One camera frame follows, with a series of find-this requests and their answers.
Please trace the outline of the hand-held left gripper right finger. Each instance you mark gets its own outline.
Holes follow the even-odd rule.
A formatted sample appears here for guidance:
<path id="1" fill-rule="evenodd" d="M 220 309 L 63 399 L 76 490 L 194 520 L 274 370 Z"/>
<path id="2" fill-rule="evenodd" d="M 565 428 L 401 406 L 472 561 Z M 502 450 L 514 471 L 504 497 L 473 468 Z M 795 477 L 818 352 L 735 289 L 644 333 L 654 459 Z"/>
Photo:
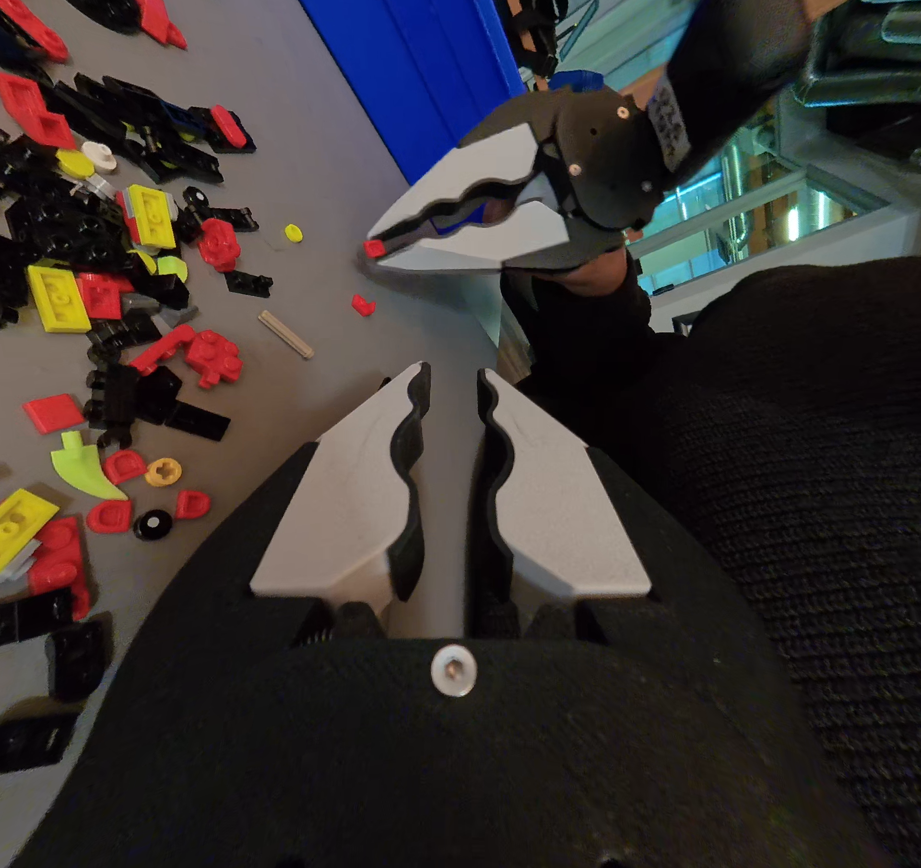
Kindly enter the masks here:
<path id="1" fill-rule="evenodd" d="M 484 578 L 501 601 L 642 598 L 651 581 L 602 482 L 600 454 L 494 370 L 477 376 L 484 424 Z"/>

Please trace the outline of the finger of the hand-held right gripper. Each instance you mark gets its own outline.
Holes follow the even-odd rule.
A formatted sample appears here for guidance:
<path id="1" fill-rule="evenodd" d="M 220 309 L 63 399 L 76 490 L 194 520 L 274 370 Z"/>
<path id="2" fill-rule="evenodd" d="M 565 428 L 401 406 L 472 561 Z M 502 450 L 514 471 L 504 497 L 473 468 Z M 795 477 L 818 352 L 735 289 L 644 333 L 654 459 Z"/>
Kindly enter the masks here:
<path id="1" fill-rule="evenodd" d="M 513 195 L 531 180 L 538 148 L 531 125 L 524 123 L 451 150 L 385 211 L 366 239 L 408 235 L 431 219 L 453 224 L 469 204 Z"/>
<path id="2" fill-rule="evenodd" d="M 377 257 L 376 267 L 416 273 L 567 272 L 568 244 L 565 219 L 532 200 L 498 223 L 464 224 L 450 234 L 398 246 Z"/>

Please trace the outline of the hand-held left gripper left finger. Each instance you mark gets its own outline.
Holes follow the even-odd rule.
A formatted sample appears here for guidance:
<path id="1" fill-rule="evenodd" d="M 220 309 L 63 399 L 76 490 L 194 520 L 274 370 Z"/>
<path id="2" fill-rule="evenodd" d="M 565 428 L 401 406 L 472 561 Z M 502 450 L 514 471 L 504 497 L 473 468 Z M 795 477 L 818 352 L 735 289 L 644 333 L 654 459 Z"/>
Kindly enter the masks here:
<path id="1" fill-rule="evenodd" d="M 411 364 L 328 429 L 249 582 L 258 597 L 406 602 L 424 565 L 419 494 L 431 367 Z"/>

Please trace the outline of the pile of lego pieces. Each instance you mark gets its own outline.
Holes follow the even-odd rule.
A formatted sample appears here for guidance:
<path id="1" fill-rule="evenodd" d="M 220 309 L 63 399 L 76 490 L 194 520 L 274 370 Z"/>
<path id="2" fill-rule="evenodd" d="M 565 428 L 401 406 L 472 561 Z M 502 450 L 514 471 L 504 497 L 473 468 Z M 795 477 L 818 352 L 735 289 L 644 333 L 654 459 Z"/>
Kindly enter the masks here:
<path id="1" fill-rule="evenodd" d="M 272 279 L 241 271 L 237 237 L 259 230 L 250 208 L 214 206 L 175 179 L 220 185 L 218 156 L 257 146 L 225 105 L 177 105 L 125 79 L 50 77 L 48 63 L 71 59 L 60 34 L 23 0 L 2 0 L 2 107 L 19 135 L 2 131 L 2 328 L 33 307 L 41 329 L 89 341 L 88 398 L 69 392 L 22 404 L 36 433 L 61 436 L 52 469 L 95 499 L 83 516 L 21 488 L 2 500 L 2 646 L 42 639 L 49 650 L 51 713 L 2 721 L 2 773 L 63 759 L 84 703 L 109 665 L 108 629 L 93 617 L 84 529 L 161 540 L 178 521 L 209 514 L 213 497 L 184 487 L 172 509 L 136 513 L 123 486 L 175 487 L 173 457 L 146 462 L 133 426 L 154 424 L 220 442 L 229 418 L 183 401 L 168 367 L 180 354 L 210 390 L 239 379 L 238 347 L 190 322 L 183 245 L 238 294 L 268 296 Z"/>

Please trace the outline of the tan lego axle pin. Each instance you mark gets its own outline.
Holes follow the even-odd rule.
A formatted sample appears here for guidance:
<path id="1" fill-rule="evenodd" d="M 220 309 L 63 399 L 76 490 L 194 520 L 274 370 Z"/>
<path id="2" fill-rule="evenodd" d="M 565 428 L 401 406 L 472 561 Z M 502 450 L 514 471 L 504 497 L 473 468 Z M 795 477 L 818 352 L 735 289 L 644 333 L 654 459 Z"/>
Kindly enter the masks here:
<path id="1" fill-rule="evenodd" d="M 259 312 L 257 320 L 302 359 L 310 360 L 315 356 L 315 350 L 311 345 L 308 345 L 305 340 L 269 311 L 263 310 Z"/>

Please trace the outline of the person's right hand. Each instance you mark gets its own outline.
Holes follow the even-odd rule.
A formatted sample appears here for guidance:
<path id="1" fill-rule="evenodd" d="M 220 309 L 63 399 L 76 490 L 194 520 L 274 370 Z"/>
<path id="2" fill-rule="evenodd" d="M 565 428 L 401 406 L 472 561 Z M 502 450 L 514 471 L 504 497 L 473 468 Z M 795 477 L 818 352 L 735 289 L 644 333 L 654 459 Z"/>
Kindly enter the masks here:
<path id="1" fill-rule="evenodd" d="M 625 247 L 607 251 L 586 265 L 558 279 L 570 293 L 584 298 L 601 298 L 617 292 L 629 273 Z"/>

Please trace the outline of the blue plastic bin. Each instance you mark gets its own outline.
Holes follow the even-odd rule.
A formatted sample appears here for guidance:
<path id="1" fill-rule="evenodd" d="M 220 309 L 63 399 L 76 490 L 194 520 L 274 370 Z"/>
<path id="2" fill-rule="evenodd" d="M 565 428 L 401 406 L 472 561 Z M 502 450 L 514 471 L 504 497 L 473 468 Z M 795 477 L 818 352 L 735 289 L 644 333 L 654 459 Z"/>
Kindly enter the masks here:
<path id="1" fill-rule="evenodd" d="M 493 0 L 299 0 L 414 183 L 525 92 Z"/>

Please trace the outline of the person's black knit sweater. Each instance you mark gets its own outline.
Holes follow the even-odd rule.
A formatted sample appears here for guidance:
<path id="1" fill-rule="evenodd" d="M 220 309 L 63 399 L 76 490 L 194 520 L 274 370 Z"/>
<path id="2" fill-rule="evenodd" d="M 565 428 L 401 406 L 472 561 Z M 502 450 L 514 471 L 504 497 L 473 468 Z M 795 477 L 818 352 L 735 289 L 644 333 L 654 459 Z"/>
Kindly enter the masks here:
<path id="1" fill-rule="evenodd" d="M 897 866 L 919 866 L 919 306 L 919 256 L 762 270 L 638 382 L 529 396 L 739 586 Z"/>

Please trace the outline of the silver ventilation pipes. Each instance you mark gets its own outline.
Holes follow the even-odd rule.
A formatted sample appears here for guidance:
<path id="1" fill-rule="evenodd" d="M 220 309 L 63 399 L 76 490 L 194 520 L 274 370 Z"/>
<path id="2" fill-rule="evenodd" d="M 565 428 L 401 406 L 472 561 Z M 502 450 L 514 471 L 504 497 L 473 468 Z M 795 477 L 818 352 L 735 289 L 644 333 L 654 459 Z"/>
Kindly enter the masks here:
<path id="1" fill-rule="evenodd" d="M 919 0 L 850 0 L 813 28 L 805 72 L 720 158 L 719 201 L 773 196 L 705 231 L 732 266 L 865 213 L 919 211 Z"/>

